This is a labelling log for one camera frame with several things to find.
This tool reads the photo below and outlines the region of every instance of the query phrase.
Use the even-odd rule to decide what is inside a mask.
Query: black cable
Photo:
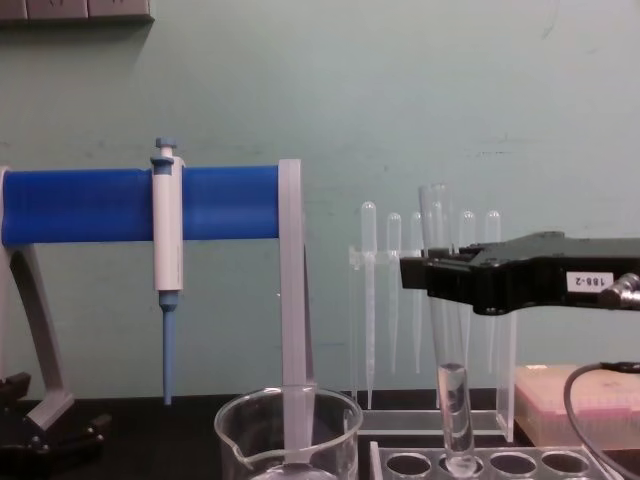
[[[640,480],[640,475],[627,470],[618,462],[613,460],[609,455],[604,453],[600,448],[593,444],[593,442],[587,437],[578,423],[578,419],[573,410],[573,404],[571,403],[571,388],[574,382],[585,373],[592,372],[594,370],[611,370],[621,373],[640,373],[640,363],[633,362],[620,362],[620,363],[592,363],[591,365],[585,365],[580,367],[574,372],[571,372],[569,378],[564,384],[564,407],[567,410],[567,418],[573,430],[576,432],[578,438],[582,441],[584,446],[596,457],[599,462],[608,465],[618,473],[625,476],[628,480]]]

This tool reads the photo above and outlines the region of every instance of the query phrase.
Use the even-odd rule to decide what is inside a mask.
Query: test tube rack
[[[370,443],[371,480],[452,480],[443,449],[380,448]],[[474,480],[609,480],[583,447],[476,448]]]
[[[434,361],[430,352],[431,328],[429,321],[429,297],[423,291],[402,290],[399,271],[394,266],[402,257],[420,256],[423,250],[422,219],[420,213],[400,215],[391,212],[386,222],[378,228],[376,206],[365,202],[361,209],[361,244],[349,248],[349,336],[350,383],[352,396],[369,386],[379,387],[380,373],[393,378],[402,373],[410,382],[408,389],[436,388],[435,372],[429,376],[428,368]],[[476,235],[476,215],[462,209],[452,215],[457,235],[453,248],[479,241],[500,240],[500,215],[487,212],[484,234]],[[469,339],[486,331],[486,369],[495,380],[496,410],[473,410],[472,421],[476,435],[502,435],[513,440],[514,423],[514,374],[517,319],[515,314],[496,319],[478,318],[468,305],[458,305],[463,324],[466,349]],[[380,347],[388,346],[382,355]],[[397,362],[398,352],[413,351],[415,371],[407,371],[407,363]],[[375,362],[375,374],[368,360]],[[364,405],[364,422],[361,435],[441,435],[441,416],[438,410],[376,409],[375,400],[367,399]]]

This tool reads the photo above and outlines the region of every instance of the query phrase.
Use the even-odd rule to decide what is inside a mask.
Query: wall outlet
[[[89,0],[89,16],[151,19],[149,0]]]
[[[87,0],[27,0],[29,20],[64,20],[89,17]]]
[[[0,0],[0,22],[16,22],[26,19],[26,0]]]

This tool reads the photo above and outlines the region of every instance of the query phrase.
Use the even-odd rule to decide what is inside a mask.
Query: green wall
[[[192,166],[301,158],[324,385],[349,382],[347,251],[364,200],[381,219],[400,212],[408,226],[418,185],[444,181],[460,206],[499,209],[507,237],[549,228],[640,236],[635,1],[155,4],[151,27],[0,31],[0,163],[146,168],[154,138],[167,134]],[[39,252],[73,390],[159,394],[151,246]],[[178,393],[278,383],[277,244],[193,243],[185,255]],[[11,298],[8,366],[35,372],[15,291]],[[637,315],[520,317],[521,362],[637,353]],[[484,323],[476,325],[480,364]],[[409,373],[409,329],[403,323],[399,334],[407,369],[381,373],[381,387],[433,386],[432,370]],[[490,384],[473,368],[472,383]]]

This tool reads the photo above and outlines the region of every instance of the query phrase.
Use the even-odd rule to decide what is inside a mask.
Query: glass beaker
[[[216,415],[223,480],[356,480],[362,411],[314,386],[266,388]]]

